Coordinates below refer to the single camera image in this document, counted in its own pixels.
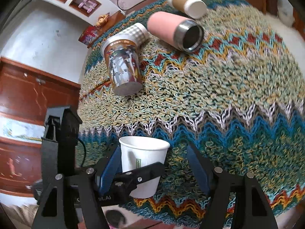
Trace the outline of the white paper cup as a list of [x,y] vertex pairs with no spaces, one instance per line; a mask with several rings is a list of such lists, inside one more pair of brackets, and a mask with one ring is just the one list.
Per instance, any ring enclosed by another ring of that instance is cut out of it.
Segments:
[[[132,171],[156,162],[164,164],[170,143],[146,136],[123,136],[119,139],[123,172]],[[150,198],[159,184],[159,177],[139,184],[131,192],[133,198]]]

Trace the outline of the printed cartoon paper cup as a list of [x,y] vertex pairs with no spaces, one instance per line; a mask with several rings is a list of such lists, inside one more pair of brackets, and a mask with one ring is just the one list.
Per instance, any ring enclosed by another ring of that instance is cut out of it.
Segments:
[[111,36],[101,46],[113,93],[118,96],[130,96],[142,88],[137,49],[135,38],[129,34]]

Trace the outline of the pink steel thermos cup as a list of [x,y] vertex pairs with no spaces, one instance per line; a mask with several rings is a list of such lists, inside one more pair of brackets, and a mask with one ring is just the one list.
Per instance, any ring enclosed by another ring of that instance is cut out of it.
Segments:
[[148,31],[180,51],[197,51],[204,38],[204,30],[194,20],[180,15],[159,11],[147,20]]

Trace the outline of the white checkered cup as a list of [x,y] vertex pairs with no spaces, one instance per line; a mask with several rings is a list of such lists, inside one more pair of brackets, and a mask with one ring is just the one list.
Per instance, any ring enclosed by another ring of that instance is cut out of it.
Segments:
[[137,45],[140,46],[149,38],[149,32],[141,23],[135,23],[128,28],[120,31],[118,34],[128,34],[134,38]]

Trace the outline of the brown sleeved coffee cup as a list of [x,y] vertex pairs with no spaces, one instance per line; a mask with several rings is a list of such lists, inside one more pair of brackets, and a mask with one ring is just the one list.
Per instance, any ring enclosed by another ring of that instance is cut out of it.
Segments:
[[193,19],[199,19],[207,13],[207,5],[202,0],[167,0],[167,2],[172,8]]

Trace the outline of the colourful knitted zigzag cloth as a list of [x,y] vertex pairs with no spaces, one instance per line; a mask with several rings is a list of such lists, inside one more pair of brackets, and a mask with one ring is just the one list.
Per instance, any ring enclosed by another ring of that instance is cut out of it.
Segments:
[[148,219],[197,227],[208,199],[186,158],[190,141],[231,174],[254,173],[275,215],[304,198],[304,78],[281,36],[245,0],[203,0],[205,36],[192,54],[150,36],[139,52],[143,88],[113,93],[100,48],[110,36],[155,12],[159,0],[104,33],[87,59],[78,115],[77,160],[94,164],[122,136],[170,143],[165,174],[151,198],[125,208]]

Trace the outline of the red wooden cabinet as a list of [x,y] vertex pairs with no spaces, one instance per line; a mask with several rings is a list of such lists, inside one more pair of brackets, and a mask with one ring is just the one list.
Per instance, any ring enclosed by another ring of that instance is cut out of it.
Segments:
[[31,197],[47,108],[78,107],[80,85],[1,57],[1,193]]

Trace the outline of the red snack box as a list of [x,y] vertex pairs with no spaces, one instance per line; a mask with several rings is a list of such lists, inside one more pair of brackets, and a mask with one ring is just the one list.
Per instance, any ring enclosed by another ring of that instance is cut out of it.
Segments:
[[88,46],[98,37],[98,34],[99,30],[96,28],[96,26],[89,26],[80,35],[78,41]]

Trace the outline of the orange toy figurine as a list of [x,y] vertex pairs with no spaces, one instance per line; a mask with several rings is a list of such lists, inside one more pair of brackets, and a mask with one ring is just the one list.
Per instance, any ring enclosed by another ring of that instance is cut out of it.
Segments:
[[107,24],[107,22],[109,21],[109,18],[110,18],[109,12],[105,15],[99,16],[95,26],[97,28],[102,28],[105,24]]

